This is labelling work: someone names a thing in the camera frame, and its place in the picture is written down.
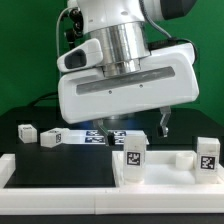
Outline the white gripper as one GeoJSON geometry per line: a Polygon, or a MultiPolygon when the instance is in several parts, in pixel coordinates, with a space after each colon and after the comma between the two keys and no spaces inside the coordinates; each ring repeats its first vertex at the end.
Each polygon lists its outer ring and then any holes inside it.
{"type": "Polygon", "coordinates": [[[63,119],[69,124],[94,120],[107,146],[115,145],[115,137],[100,118],[162,107],[157,130],[160,137],[166,138],[169,106],[192,102],[199,95],[191,43],[153,50],[140,59],[139,71],[111,78],[104,76],[102,59],[97,39],[60,56],[57,66],[63,76],[58,83],[58,97],[63,119]]]}

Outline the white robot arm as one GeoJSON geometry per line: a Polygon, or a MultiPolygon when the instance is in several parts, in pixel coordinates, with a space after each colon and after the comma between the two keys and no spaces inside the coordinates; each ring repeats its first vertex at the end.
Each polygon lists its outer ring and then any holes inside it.
{"type": "Polygon", "coordinates": [[[197,51],[157,23],[187,15],[196,1],[68,0],[76,35],[87,39],[57,59],[63,119],[93,121],[112,145],[105,118],[158,108],[159,134],[166,136],[170,107],[199,95],[197,51]]]}

